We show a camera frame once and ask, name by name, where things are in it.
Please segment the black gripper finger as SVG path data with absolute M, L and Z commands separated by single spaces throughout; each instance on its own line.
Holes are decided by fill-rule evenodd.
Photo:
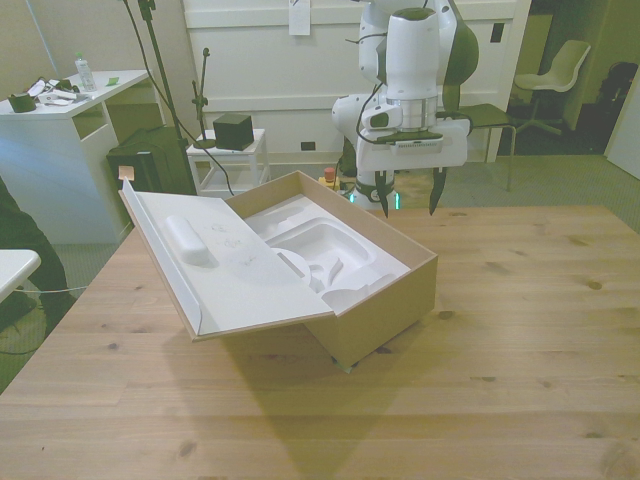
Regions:
M 434 167 L 432 170 L 433 187 L 429 197 L 429 213 L 433 214 L 444 191 L 447 167 Z
M 379 197 L 379 202 L 382 207 L 385 216 L 388 216 L 389 212 L 389 204 L 388 204 L 388 195 L 389 195 L 389 187 L 387 184 L 387 175 L 385 171 L 376 171 L 375 172 L 375 185 L 376 190 Z

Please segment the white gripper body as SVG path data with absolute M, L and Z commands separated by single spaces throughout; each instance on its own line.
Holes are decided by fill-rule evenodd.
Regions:
M 356 164 L 359 171 L 455 167 L 467 161 L 468 118 L 438 119 L 424 131 L 367 130 L 359 126 Z

